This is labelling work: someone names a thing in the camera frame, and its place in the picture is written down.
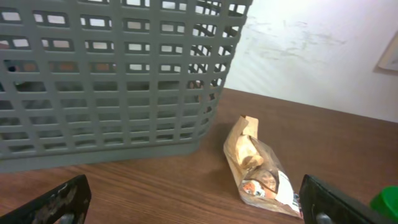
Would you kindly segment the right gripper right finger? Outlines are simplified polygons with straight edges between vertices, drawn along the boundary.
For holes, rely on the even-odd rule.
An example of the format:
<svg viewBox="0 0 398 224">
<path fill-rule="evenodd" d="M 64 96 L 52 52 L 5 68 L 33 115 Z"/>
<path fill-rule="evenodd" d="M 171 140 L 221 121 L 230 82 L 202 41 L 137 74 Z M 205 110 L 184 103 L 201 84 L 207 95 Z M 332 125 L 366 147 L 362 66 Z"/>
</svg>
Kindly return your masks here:
<svg viewBox="0 0 398 224">
<path fill-rule="evenodd" d="M 306 224 L 396 224 L 397 221 L 315 177 L 304 175 L 299 199 Z"/>
</svg>

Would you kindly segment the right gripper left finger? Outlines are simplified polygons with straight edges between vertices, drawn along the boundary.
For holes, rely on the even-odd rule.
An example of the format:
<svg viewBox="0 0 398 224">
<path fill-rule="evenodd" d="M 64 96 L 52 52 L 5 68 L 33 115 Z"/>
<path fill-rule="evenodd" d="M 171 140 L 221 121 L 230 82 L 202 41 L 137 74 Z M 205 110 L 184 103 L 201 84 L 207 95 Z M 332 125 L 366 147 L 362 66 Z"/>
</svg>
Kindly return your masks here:
<svg viewBox="0 0 398 224">
<path fill-rule="evenodd" d="M 86 175 L 78 175 L 3 215 L 1 223 L 84 223 L 91 201 Z"/>
</svg>

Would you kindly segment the grey plastic shopping basket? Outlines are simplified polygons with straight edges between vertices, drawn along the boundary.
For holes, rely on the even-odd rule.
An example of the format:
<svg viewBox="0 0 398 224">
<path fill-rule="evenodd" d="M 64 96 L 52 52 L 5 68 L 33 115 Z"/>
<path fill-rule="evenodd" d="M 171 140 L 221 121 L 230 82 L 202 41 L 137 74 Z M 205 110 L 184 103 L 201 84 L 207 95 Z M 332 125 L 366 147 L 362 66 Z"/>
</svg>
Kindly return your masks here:
<svg viewBox="0 0 398 224">
<path fill-rule="evenodd" d="M 184 155 L 250 1 L 1 1 L 1 171 Z"/>
</svg>

